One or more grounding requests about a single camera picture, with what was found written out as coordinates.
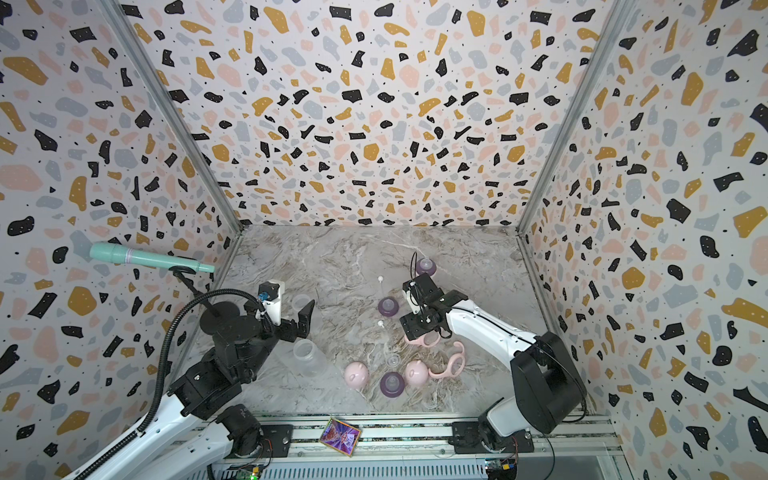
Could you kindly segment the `small clear baby bottle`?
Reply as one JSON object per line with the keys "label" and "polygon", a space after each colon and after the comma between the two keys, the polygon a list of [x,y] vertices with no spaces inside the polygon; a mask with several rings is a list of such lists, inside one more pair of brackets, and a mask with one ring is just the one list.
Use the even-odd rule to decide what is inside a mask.
{"label": "small clear baby bottle", "polygon": [[299,339],[293,344],[289,360],[294,371],[306,378],[318,377],[328,367],[325,354],[309,339]]}

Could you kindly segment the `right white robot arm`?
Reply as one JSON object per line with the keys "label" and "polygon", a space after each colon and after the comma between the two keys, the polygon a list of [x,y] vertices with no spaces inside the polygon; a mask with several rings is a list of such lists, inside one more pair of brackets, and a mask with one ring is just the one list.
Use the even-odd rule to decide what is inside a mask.
{"label": "right white robot arm", "polygon": [[405,337],[415,341],[436,332],[465,338],[510,371],[513,395],[478,417],[481,441],[490,449],[524,430],[549,434],[577,407],[586,406],[586,387],[562,339],[537,335],[491,315],[456,290],[439,288],[428,274],[403,283],[411,312],[400,317]]}

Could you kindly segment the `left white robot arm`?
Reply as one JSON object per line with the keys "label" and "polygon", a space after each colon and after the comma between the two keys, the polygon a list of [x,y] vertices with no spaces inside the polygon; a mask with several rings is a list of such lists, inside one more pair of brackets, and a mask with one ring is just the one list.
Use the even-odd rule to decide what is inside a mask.
{"label": "left white robot arm", "polygon": [[264,425],[234,400],[256,379],[279,341],[308,336],[314,307],[309,301],[297,320],[275,325],[267,317],[244,315],[232,302],[217,304],[215,313],[202,318],[213,348],[162,389],[156,412],[70,478],[185,479],[228,457],[245,463],[286,457],[291,428]]}

